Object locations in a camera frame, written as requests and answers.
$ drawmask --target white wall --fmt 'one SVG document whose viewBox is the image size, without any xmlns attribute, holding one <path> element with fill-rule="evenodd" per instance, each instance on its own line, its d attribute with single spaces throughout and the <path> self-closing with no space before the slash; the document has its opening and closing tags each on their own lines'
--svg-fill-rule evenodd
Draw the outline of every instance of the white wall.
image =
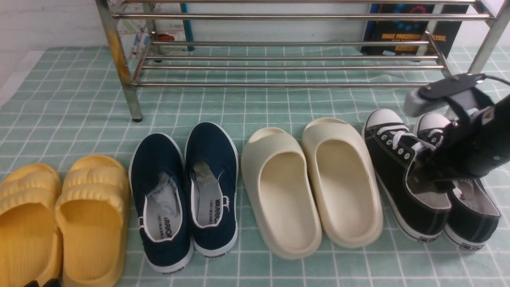
<svg viewBox="0 0 510 287">
<path fill-rule="evenodd" d="M 494 11 L 503 0 L 488 0 Z M 211 13 L 365 13 L 367 4 L 192 4 L 190 12 Z M 0 51 L 44 50 L 55 46 L 105 44 L 94 0 L 16 0 L 0 3 Z M 487 27 L 465 22 L 456 45 L 477 46 Z M 361 21 L 237 22 L 195 21 L 196 40 L 320 41 L 358 40 L 364 31 Z M 501 45 L 510 46 L 510 29 Z"/>
</svg>

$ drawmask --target metal shoe rack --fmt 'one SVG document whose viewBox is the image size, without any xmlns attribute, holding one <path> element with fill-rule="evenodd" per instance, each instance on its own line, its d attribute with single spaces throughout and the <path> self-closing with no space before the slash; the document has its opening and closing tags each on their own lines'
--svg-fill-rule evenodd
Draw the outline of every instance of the metal shoe rack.
<svg viewBox="0 0 510 287">
<path fill-rule="evenodd" d="M 105 28 L 106 37 L 112 51 L 115 67 L 117 68 L 122 89 L 133 121 L 143 119 L 137 98 L 139 87 L 241 87 L 241 88 L 360 88 L 360 87 L 418 87 L 425 82 L 338 82 L 338 83 L 238 83 L 238 82 L 151 82 L 141 81 L 140 75 L 144 70 L 440 70 L 444 76 L 451 75 L 445 57 L 434 42 L 432 35 L 438 21 L 483 21 L 489 26 L 489 31 L 478 50 L 469 73 L 479 73 L 499 38 L 510 21 L 510 0 L 505 0 L 499 12 L 492 13 L 486 0 L 186 0 L 186 3 L 374 3 L 374 4 L 434 4 L 431 14 L 213 14 L 213 13 L 185 13 L 166 14 L 153 10 L 154 3 L 181 3 L 183 0 L 118 0 L 110 7 L 108 0 L 96 0 L 99 15 Z M 126 13 L 128 5 L 143 4 L 142 13 Z M 476 14 L 441 14 L 444 5 L 470 5 Z M 150 42 L 131 76 L 128 63 L 122 50 L 122 43 L 117 31 L 119 19 L 145 19 L 150 34 Z M 416 56 L 302 56 L 302 57 L 231 57 L 231 56 L 194 56 L 194 55 L 163 55 L 160 47 L 170 46 L 392 46 L 392 41 L 335 41 L 335 42 L 218 42 L 218 41 L 159 41 L 155 31 L 155 19 L 172 20 L 413 20 L 428 21 L 426 31 L 420 41 L 403 41 L 399 46 L 418 46 Z M 427 48 L 433 47 L 435 56 L 425 56 Z M 155 60 L 185 60 L 185 61 L 358 61 L 358 60 L 407 60 L 407 61 L 435 61 L 436 65 L 336 65 L 336 66 L 214 66 L 190 65 L 175 66 L 168 64 L 150 64 Z"/>
</svg>

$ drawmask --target white toe cap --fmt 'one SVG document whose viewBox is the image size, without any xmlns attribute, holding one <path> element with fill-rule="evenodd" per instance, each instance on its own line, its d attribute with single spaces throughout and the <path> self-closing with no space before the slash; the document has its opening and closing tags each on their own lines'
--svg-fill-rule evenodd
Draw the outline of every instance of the white toe cap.
<svg viewBox="0 0 510 287">
<path fill-rule="evenodd" d="M 418 131 L 428 130 L 428 129 L 437 129 L 446 127 L 450 121 L 438 113 L 428 113 L 423 115 L 418 123 Z"/>
<path fill-rule="evenodd" d="M 382 125 L 385 123 L 404 123 L 398 114 L 390 109 L 378 109 L 373 111 L 367 120 L 366 127 Z"/>
</svg>

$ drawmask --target checkered mat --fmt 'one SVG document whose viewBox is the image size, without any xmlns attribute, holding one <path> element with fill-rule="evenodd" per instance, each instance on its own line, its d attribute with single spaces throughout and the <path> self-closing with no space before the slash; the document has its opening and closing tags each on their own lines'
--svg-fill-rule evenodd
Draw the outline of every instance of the checkered mat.
<svg viewBox="0 0 510 287">
<path fill-rule="evenodd" d="M 454 48 L 450 64 L 466 71 L 475 49 Z M 226 48 L 197 49 L 209 55 L 349 55 L 347 48 Z M 510 49 L 496 48 L 485 72 L 510 79 Z M 188 65 L 189 62 L 172 64 Z M 237 63 L 191 63 L 246 65 Z M 256 62 L 252 65 L 284 65 Z M 332 63 L 287 62 L 287 66 Z M 375 64 L 393 64 L 379 62 Z M 323 82 L 323 81 L 434 81 L 438 71 L 147 71 L 143 79 L 207 82 Z M 508 87 L 487 81 L 481 89 L 495 100 Z M 0 108 L 0 173 L 3 176 L 32 162 L 45 162 L 65 176 L 70 166 L 90 153 L 113 156 L 126 166 L 136 145 L 147 135 L 164 132 L 184 147 L 199 122 L 220 124 L 241 153 L 254 131 L 280 127 L 298 140 L 312 119 L 334 116 L 358 129 L 377 108 L 390 108 L 403 116 L 409 89 L 142 89 L 144 113 L 133 123 L 107 47 L 61 48 L 44 53 L 19 91 Z M 206 259 L 196 253 L 186 268 L 172 276 L 157 274 L 144 259 L 136 221 L 131 210 L 125 272 L 119 286 L 157 287 L 496 287 L 510 286 L 510 169 L 491 172 L 483 179 L 503 217 L 498 230 L 482 250 L 459 251 L 444 238 L 429 244 L 413 243 L 397 229 L 388 204 L 384 230 L 374 244 L 344 249 L 323 236 L 312 256 L 286 261 L 273 256 L 257 229 L 250 202 L 239 180 L 237 215 L 239 239 L 231 252 Z"/>
</svg>

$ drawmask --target cream slide sandal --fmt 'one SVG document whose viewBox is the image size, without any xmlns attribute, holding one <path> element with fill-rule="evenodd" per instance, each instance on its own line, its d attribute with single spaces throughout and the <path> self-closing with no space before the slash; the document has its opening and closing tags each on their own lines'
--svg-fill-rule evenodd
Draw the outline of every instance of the cream slide sandal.
<svg viewBox="0 0 510 287">
<path fill-rule="evenodd" d="M 322 231 L 298 142 L 279 128 L 255 132 L 244 146 L 241 171 L 268 249 L 284 259 L 314 253 Z"/>
<path fill-rule="evenodd" d="M 303 131 L 310 181 L 327 236 L 346 248 L 374 242 L 383 210 L 367 146 L 348 123 L 319 118 Z"/>
<path fill-rule="evenodd" d="M 55 205 L 64 238 L 67 287 L 112 287 L 124 270 L 129 225 L 128 174 L 104 155 L 89 155 L 71 167 Z"/>
<path fill-rule="evenodd" d="M 42 163 L 16 170 L 0 185 L 0 286 L 59 276 L 62 234 L 53 208 L 61 187 L 59 174 Z"/>
</svg>

